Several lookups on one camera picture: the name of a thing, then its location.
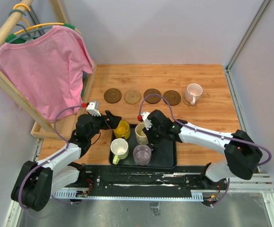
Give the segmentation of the cream mug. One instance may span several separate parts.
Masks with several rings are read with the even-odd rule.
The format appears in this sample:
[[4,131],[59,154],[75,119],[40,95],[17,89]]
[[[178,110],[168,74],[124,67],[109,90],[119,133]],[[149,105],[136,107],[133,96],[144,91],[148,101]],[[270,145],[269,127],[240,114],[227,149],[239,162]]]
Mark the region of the cream mug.
[[140,123],[135,127],[136,141],[141,145],[147,145],[149,143],[146,134],[143,132],[144,128],[144,123]]

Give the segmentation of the purple mug black handle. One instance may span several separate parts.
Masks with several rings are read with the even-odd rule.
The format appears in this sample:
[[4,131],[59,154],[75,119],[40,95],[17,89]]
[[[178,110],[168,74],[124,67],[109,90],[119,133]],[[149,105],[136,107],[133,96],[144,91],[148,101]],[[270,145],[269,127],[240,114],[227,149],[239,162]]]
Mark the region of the purple mug black handle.
[[153,145],[137,145],[133,150],[133,159],[138,166],[146,166],[152,157],[152,154],[157,150]]

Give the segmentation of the white mug yellow handle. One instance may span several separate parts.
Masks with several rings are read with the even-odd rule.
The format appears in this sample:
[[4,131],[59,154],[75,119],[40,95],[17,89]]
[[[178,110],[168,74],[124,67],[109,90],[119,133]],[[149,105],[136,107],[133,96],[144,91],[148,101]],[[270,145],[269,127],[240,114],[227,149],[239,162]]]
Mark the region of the white mug yellow handle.
[[117,165],[120,160],[126,159],[129,153],[129,146],[125,139],[119,138],[112,141],[110,150],[113,154],[113,164]]

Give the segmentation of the woven rattan coaster back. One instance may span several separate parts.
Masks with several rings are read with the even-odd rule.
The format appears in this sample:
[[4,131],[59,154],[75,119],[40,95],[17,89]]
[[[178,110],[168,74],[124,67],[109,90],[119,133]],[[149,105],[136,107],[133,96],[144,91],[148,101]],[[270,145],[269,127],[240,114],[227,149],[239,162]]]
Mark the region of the woven rattan coaster back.
[[124,100],[128,104],[136,104],[141,100],[141,93],[137,90],[129,90],[125,92]]

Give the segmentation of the pink mug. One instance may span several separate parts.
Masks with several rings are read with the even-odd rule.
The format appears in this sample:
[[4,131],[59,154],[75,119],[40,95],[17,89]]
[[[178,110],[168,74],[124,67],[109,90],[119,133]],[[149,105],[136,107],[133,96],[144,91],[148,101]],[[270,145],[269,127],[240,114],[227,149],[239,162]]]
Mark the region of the pink mug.
[[192,97],[196,97],[196,104],[203,93],[203,88],[196,83],[191,83],[187,86],[184,97],[186,100],[191,101]]

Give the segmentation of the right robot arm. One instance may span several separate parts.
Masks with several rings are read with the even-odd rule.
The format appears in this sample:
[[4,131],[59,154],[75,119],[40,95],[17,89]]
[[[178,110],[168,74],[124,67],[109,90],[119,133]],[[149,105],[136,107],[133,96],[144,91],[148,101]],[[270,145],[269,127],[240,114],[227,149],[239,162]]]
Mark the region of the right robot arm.
[[208,163],[197,177],[198,183],[211,189],[224,178],[250,180],[263,154],[242,130],[225,133],[198,127],[183,120],[170,120],[160,110],[143,112],[138,117],[145,124],[143,132],[152,145],[162,140],[200,145],[225,156],[218,163]]

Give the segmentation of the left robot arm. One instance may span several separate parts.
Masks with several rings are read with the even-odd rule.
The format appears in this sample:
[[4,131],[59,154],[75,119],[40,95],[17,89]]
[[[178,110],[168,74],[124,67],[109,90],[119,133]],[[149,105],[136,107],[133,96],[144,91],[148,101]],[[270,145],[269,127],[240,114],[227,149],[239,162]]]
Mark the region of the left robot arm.
[[11,199],[23,209],[40,211],[51,196],[63,187],[71,183],[82,187],[87,176],[74,162],[87,153],[95,135],[102,130],[116,129],[121,119],[108,110],[104,115],[80,115],[76,129],[62,149],[40,161],[27,161],[23,164],[11,192]]

